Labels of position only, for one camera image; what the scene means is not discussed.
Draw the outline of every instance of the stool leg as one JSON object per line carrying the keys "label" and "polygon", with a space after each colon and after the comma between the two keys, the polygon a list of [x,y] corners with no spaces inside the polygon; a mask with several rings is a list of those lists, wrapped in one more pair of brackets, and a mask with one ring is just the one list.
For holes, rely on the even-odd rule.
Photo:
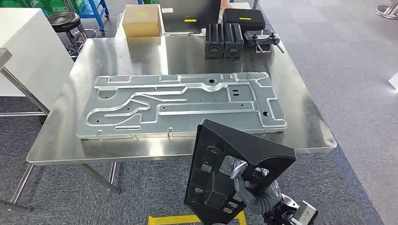
{"label": "stool leg", "polygon": [[76,49],[76,52],[79,54],[80,53],[80,49],[77,46],[76,42],[75,42],[75,37],[72,36],[72,34],[70,32],[66,32],[66,36],[68,36],[69,41],[72,43],[73,47]]}
{"label": "stool leg", "polygon": [[82,24],[79,24],[79,26],[77,28],[79,29],[79,32],[80,32],[80,35],[82,36],[83,41],[86,42],[87,34],[86,34],[86,31],[84,30]]}

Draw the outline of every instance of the black bracket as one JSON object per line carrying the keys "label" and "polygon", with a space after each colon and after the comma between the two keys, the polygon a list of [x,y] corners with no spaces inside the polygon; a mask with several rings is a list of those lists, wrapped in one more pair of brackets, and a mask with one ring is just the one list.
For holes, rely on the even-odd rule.
{"label": "black bracket", "polygon": [[[263,192],[296,161],[292,148],[203,120],[198,125],[184,204],[205,225],[227,224],[246,207],[233,198],[236,193],[233,180],[220,172],[226,156],[248,163],[241,176],[256,184],[254,194]],[[258,176],[257,167],[269,173],[265,177]]]}

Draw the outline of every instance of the cardboard box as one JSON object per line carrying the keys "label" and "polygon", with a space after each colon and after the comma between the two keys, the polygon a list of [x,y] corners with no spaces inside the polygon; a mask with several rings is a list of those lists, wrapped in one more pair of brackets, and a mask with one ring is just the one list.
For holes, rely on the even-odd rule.
{"label": "cardboard box", "polygon": [[126,5],[122,26],[128,38],[162,36],[164,28],[160,5]]}

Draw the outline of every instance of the green crate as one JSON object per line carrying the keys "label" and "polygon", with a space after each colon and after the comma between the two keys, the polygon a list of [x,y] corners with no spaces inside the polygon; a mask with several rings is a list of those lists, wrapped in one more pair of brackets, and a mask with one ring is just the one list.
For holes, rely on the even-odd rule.
{"label": "green crate", "polygon": [[144,0],[144,4],[158,4],[158,0]]}
{"label": "green crate", "polygon": [[[70,0],[70,2],[77,14],[82,13],[83,8],[86,5],[84,0]],[[43,0],[43,3],[50,14],[68,11],[68,7],[64,0]]]}
{"label": "green crate", "polygon": [[1,0],[0,7],[2,8],[25,8],[27,5],[21,0]]}
{"label": "green crate", "polygon": [[44,4],[41,0],[23,0],[23,2],[31,8],[44,8]]}

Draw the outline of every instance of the stainless steel table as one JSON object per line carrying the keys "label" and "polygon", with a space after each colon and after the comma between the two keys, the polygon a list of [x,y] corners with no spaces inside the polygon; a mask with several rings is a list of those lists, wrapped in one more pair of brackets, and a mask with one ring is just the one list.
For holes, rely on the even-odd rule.
{"label": "stainless steel table", "polygon": [[76,124],[93,82],[100,75],[267,72],[289,126],[284,132],[263,137],[292,147],[297,153],[327,152],[336,147],[332,133],[287,53],[282,54],[275,47],[271,53],[260,54],[245,47],[240,59],[205,59],[204,42],[204,37],[199,36],[88,39],[27,161],[35,165],[78,164],[81,168],[87,163],[172,159],[192,154],[195,142],[192,137],[77,138]]}

